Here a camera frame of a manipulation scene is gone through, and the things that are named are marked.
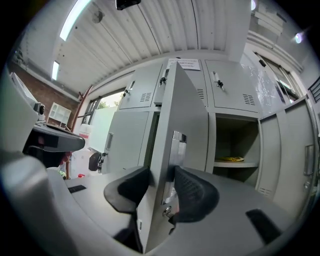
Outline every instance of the plastic sheet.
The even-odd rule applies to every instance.
[[[274,113],[285,105],[285,100],[277,84],[268,74],[257,67],[241,65],[243,71],[250,77],[251,83],[260,101],[262,116]]]

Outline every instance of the fluorescent light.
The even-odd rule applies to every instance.
[[[300,44],[302,42],[302,35],[300,33],[296,34],[294,40],[297,44]]]
[[[53,68],[52,68],[52,79],[57,80],[58,76],[58,69],[59,69],[59,63],[58,62],[53,62]]]
[[[91,0],[78,0],[76,1],[75,5],[73,6],[72,10],[70,11],[68,17],[66,18],[61,33],[60,33],[60,37],[66,41],[67,37],[73,27],[73,25],[75,24],[78,16],[80,15],[80,13],[83,11],[83,9],[87,6],[87,4],[89,4]]]
[[[254,0],[251,0],[251,11],[256,9],[256,2]]]

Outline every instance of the locker door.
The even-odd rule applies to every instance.
[[[148,112],[115,112],[106,138],[102,173],[138,166]]]
[[[280,139],[280,173],[273,201],[294,217],[308,203],[312,188],[316,140],[305,100],[277,113]]]
[[[205,62],[216,108],[259,112],[257,93],[239,63],[215,60]],[[217,86],[218,80],[223,83],[222,88]]]
[[[151,106],[161,67],[162,63],[157,63],[134,71],[126,87],[129,93],[121,100],[121,110]]]
[[[202,99],[203,104],[207,107],[208,106],[208,95],[207,95],[207,87],[206,87],[206,81],[205,81],[205,74],[204,74],[204,69],[201,63],[201,60],[199,59],[199,67],[200,70],[188,70],[184,69],[185,73],[188,75],[190,78],[192,84],[196,88],[196,91]],[[168,61],[164,62],[163,66],[167,67]],[[166,69],[164,68],[161,71],[161,76],[165,77],[166,76]],[[165,93],[165,85],[160,85],[158,84],[158,87],[155,92],[155,98],[154,98],[154,104],[155,105],[162,105],[164,93]]]
[[[262,162],[257,190],[294,218],[309,202],[318,152],[306,100],[262,119]]]
[[[142,220],[140,240],[146,252],[168,237],[173,227],[163,217],[163,203],[167,178],[172,174],[171,150],[174,132],[185,136],[185,167],[205,170],[208,146],[208,112],[182,67],[170,67],[155,137],[150,170],[152,185],[138,206],[138,219]],[[176,201],[170,206],[174,209]]]

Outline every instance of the brick wall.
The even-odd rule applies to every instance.
[[[36,98],[37,101],[41,102],[45,105],[45,119],[47,120],[49,116],[49,112],[51,109],[52,104],[55,102],[69,110],[71,110],[71,114],[68,120],[67,126],[70,128],[72,126],[72,122],[74,119],[74,115],[77,111],[77,107],[79,102],[74,101],[73,99],[63,95],[62,93],[58,92],[57,90],[53,89],[49,85],[39,81],[25,70],[23,70],[20,66],[15,63],[11,63],[9,66],[9,71],[14,72],[17,76],[22,80],[25,86],[29,89],[32,95]],[[60,125],[60,122],[49,118],[49,124],[53,125]]]

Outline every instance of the ventilation slot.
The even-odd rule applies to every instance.
[[[150,101],[150,97],[151,97],[151,92],[143,93],[141,95],[140,102],[148,102],[148,101]]]
[[[269,197],[271,196],[271,193],[272,193],[271,190],[265,189],[265,188],[262,188],[262,187],[259,188],[259,192],[260,192],[261,194],[263,194],[263,195],[264,195],[265,197],[267,197],[267,198],[269,198]]]
[[[244,102],[248,105],[256,105],[252,95],[243,94]]]
[[[204,99],[205,98],[203,89],[196,89],[196,91],[198,92],[200,99]]]

